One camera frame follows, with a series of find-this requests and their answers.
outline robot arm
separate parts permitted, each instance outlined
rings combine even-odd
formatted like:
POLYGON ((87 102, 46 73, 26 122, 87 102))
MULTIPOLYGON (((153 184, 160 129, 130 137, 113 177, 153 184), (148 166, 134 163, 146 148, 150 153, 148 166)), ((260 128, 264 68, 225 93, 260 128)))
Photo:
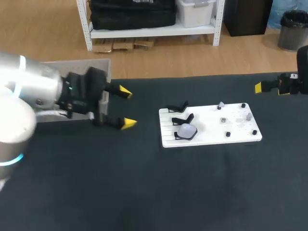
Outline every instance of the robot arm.
POLYGON ((89 68, 84 75, 57 70, 20 55, 0 52, 0 184, 7 179, 36 127, 34 109, 50 110, 55 104, 72 113, 89 114, 96 126, 126 129, 136 124, 126 118, 112 119, 100 111, 103 91, 130 98, 131 92, 106 81, 104 71, 89 68))
POLYGON ((278 94, 308 94, 308 46, 297 51, 298 74, 283 73, 275 80, 263 80, 255 86, 255 92, 269 92, 278 88, 278 94))
POLYGON ((108 83, 106 73, 94 67, 84 75, 69 73, 62 77, 57 70, 24 56, 0 53, 0 86, 10 89, 33 109, 50 110, 57 104, 68 118, 73 113, 91 114, 94 125, 118 129, 136 123, 126 118, 112 119, 100 112, 104 90, 127 99, 132 94, 120 85, 108 83))

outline gray box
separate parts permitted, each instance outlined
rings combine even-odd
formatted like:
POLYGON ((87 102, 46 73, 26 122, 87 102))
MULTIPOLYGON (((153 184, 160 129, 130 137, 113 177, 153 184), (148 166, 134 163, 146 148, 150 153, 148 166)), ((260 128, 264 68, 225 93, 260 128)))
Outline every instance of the gray box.
MULTIPOLYGON (((58 70, 61 76, 66 77, 69 72, 74 72, 80 75, 86 73, 89 67, 95 67, 100 70, 103 70, 107 74, 107 81, 110 83, 111 81, 111 60, 110 59, 91 59, 91 60, 73 60, 73 61, 56 61, 56 62, 46 62, 44 63, 51 68, 58 70)), ((103 98, 100 101, 100 110, 102 113, 107 114, 108 112, 108 101, 109 101, 109 93, 104 91, 103 98)), ((88 115, 82 115, 73 113, 73 118, 71 120, 81 120, 88 119, 88 115)), ((63 121, 69 120, 62 116, 40 116, 37 118, 38 122, 54 122, 54 121, 63 121)))

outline small screw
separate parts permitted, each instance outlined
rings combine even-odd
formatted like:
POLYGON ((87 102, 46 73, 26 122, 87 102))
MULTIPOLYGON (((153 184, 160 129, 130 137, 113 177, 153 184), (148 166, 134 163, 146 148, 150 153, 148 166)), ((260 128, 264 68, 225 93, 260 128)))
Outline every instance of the small screw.
POLYGON ((42 100, 36 100, 35 103, 40 106, 44 104, 42 100))

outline blue light ring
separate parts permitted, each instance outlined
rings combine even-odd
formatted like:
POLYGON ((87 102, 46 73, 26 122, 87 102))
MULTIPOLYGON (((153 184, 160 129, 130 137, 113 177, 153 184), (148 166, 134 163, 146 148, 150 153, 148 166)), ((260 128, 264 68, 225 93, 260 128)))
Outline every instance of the blue light ring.
POLYGON ((0 162, 0 167, 10 166, 10 165, 16 164, 23 157, 24 157, 24 154, 20 153, 20 155, 18 157, 16 157, 15 159, 13 159, 13 160, 6 161, 6 162, 0 162))

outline white board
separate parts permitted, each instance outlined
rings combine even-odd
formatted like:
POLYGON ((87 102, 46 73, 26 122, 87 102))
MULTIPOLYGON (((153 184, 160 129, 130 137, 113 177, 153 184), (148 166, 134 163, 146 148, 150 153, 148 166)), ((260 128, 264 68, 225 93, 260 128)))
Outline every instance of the white board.
POLYGON ((187 107, 183 113, 168 112, 168 109, 159 110, 162 144, 165 148, 199 146, 210 144, 253 142, 262 140, 262 135, 254 117, 247 121, 246 116, 252 113, 248 104, 242 108, 242 103, 226 104, 220 110, 217 105, 187 107), (174 132, 180 126, 174 126, 172 118, 187 119, 193 113, 191 124, 196 126, 198 133, 191 141, 176 140, 174 132))

